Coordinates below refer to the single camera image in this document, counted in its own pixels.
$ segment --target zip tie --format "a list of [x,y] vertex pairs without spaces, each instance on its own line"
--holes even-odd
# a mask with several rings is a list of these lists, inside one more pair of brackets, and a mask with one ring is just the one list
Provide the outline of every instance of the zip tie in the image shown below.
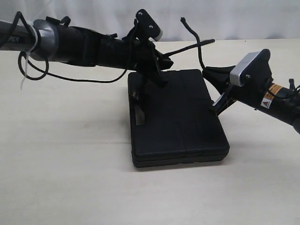
[[34,35],[35,35],[35,38],[36,38],[36,41],[33,45],[33,47],[31,49],[29,49],[27,52],[26,52],[26,61],[25,61],[25,76],[24,78],[22,79],[21,81],[21,90],[23,88],[23,84],[24,84],[24,81],[26,80],[27,78],[27,69],[28,69],[28,59],[29,59],[29,56],[31,54],[31,52],[36,48],[36,46],[38,45],[38,33],[36,31],[36,29],[32,26],[32,25],[29,25],[31,27],[31,29],[33,30],[34,32]]

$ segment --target table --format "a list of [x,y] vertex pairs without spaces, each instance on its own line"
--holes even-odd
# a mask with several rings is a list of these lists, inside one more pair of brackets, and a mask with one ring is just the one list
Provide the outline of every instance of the table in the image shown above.
[[[165,53],[193,43],[156,45]],[[217,41],[203,60],[230,66],[263,48],[276,83],[300,83],[300,39]],[[20,90],[17,55],[0,52],[1,224],[300,224],[300,138],[291,126],[235,103],[220,115],[231,146],[224,161],[136,169],[125,77],[47,76]],[[196,49],[172,59],[172,69],[200,68]],[[51,63],[50,72],[110,80],[122,71]]]

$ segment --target white curtain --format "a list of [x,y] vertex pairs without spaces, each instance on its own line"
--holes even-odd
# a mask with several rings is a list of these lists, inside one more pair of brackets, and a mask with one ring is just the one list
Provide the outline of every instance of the white curtain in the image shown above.
[[183,16],[201,39],[300,38],[300,0],[0,0],[0,19],[17,11],[34,20],[68,15],[71,25],[103,34],[127,35],[144,8],[164,32],[162,41],[194,40]]

